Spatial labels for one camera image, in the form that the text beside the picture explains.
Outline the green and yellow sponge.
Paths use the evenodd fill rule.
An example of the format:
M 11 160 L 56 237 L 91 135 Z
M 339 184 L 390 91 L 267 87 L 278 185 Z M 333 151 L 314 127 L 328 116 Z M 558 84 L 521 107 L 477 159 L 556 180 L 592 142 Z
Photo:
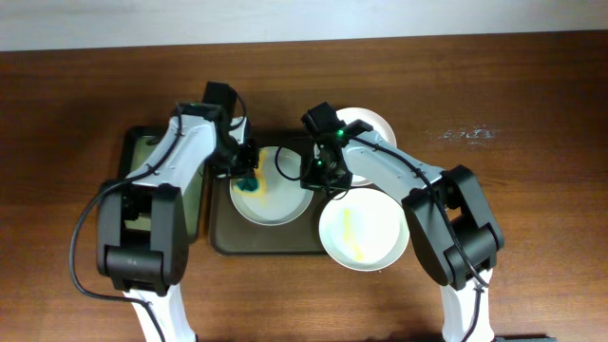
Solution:
M 267 151 L 262 148 L 258 154 L 258 165 L 254 175 L 250 178 L 240 179 L 235 184 L 235 190 L 245 197 L 261 197 L 266 193 L 267 183 L 263 173 L 263 166 L 267 158 Z

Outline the light grey plate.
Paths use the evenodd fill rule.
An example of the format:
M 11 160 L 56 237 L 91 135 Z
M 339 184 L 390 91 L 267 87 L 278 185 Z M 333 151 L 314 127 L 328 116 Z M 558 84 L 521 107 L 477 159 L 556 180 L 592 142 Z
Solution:
M 303 214 L 314 196 L 314 192 L 302 188 L 298 180 L 287 180 L 277 171 L 277 149 L 277 146 L 266 146 L 259 150 L 256 190 L 246 190 L 245 179 L 232 179 L 229 183 L 230 198 L 237 211 L 255 224 L 286 224 Z

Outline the pink rimmed white plate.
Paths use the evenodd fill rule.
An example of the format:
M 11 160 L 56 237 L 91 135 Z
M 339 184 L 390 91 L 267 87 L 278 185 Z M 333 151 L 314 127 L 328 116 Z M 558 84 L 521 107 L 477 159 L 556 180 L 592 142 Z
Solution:
M 336 111 L 337 118 L 343 121 L 346 125 L 357 120 L 361 120 L 370 124 L 375 131 L 379 133 L 381 139 L 388 142 L 391 146 L 396 147 L 397 141 L 394 132 L 388 122 L 377 113 L 362 107 L 347 107 Z M 368 179 L 352 173 L 351 186 L 363 187 L 372 184 Z

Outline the white plate yellow stain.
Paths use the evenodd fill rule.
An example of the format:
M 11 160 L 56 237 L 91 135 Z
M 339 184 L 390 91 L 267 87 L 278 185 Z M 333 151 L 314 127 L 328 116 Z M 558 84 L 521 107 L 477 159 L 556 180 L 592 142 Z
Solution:
M 318 233 L 335 262 L 358 272 L 389 267 L 409 244 L 403 207 L 371 188 L 356 188 L 330 200 L 320 214 Z

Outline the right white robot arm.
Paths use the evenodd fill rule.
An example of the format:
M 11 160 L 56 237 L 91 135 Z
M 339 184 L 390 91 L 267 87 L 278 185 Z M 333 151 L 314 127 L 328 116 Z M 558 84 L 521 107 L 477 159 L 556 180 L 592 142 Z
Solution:
M 371 181 L 403 207 L 410 241 L 424 271 L 439 287 L 445 341 L 494 341 L 489 281 L 504 235 L 473 172 L 418 161 L 385 142 L 361 120 L 304 122 L 319 158 L 304 184 L 345 187 L 351 175 Z

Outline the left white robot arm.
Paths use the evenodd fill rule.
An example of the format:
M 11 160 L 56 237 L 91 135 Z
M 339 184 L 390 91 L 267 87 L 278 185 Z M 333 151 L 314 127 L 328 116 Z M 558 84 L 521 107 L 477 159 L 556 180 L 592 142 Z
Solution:
M 195 341 L 181 295 L 191 238 L 184 195 L 200 170 L 251 173 L 235 101 L 177 104 L 160 141 L 142 164 L 104 186 L 98 198 L 97 266 L 132 304 L 148 341 Z

